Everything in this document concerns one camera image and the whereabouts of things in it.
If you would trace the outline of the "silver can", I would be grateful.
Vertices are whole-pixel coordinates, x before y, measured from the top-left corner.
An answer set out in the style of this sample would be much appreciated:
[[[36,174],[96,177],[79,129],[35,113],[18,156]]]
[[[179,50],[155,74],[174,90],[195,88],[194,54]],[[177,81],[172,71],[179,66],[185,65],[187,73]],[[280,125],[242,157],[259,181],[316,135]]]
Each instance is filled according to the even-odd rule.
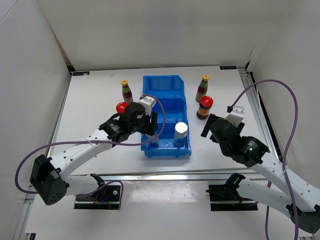
[[[185,122],[178,122],[174,127],[173,143],[178,147],[185,145],[185,139],[188,133],[188,125]]]
[[[154,135],[145,135],[147,137],[147,140],[149,143],[146,144],[146,147],[148,148],[158,148],[159,147],[159,137],[156,137],[157,134],[155,133]]]

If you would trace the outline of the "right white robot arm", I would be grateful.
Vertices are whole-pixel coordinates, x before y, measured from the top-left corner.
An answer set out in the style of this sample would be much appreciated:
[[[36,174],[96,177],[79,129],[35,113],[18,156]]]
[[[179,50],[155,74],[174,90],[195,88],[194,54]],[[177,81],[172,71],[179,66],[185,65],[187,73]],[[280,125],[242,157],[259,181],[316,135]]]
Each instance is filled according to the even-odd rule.
[[[259,185],[241,174],[233,173],[225,182],[224,193],[230,200],[240,196],[269,206],[308,233],[320,229],[320,190],[289,168],[283,169],[269,148],[253,136],[241,136],[244,123],[234,126],[226,119],[210,114],[201,133],[219,144],[224,156],[264,176],[277,189]]]

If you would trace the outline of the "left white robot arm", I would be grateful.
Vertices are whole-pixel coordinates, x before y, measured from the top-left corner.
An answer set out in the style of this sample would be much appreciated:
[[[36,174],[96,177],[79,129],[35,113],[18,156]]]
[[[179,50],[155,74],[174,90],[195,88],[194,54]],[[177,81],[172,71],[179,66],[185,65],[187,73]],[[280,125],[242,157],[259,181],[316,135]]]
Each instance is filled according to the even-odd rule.
[[[116,113],[90,134],[82,144],[45,157],[38,156],[33,163],[30,183],[47,206],[60,201],[64,196],[88,194],[100,200],[105,194],[103,180],[97,174],[71,175],[98,154],[108,151],[117,143],[126,141],[134,133],[153,137],[157,131],[157,112],[153,97],[145,96],[129,104],[123,113]]]

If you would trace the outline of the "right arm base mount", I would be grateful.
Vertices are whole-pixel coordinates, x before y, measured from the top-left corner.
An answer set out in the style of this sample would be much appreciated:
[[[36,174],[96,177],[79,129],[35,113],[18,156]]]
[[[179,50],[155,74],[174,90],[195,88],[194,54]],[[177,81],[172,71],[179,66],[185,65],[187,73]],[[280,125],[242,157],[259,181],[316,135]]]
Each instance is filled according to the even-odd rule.
[[[226,185],[209,185],[206,192],[209,194],[210,210],[212,212],[240,212],[257,211],[255,200],[241,197],[238,192]]]

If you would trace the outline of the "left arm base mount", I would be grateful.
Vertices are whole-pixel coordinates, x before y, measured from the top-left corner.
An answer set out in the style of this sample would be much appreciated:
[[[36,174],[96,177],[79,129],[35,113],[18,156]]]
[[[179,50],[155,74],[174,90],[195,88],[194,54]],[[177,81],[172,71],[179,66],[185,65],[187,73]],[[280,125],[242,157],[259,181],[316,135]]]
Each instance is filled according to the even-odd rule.
[[[124,184],[120,180],[98,180],[98,190],[75,196],[75,210],[119,210],[122,206]]]

